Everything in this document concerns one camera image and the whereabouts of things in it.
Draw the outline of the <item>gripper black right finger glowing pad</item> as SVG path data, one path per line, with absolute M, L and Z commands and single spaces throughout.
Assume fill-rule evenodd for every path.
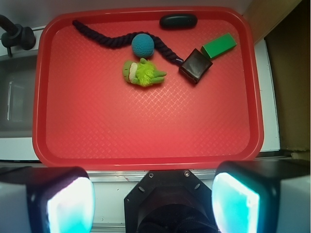
M 226 161 L 216 169 L 212 209 L 222 233 L 309 233 L 306 160 Z

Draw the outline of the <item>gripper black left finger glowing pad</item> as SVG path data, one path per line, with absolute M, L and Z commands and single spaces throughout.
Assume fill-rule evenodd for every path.
M 81 167 L 2 167 L 2 233 L 89 233 L 95 191 Z

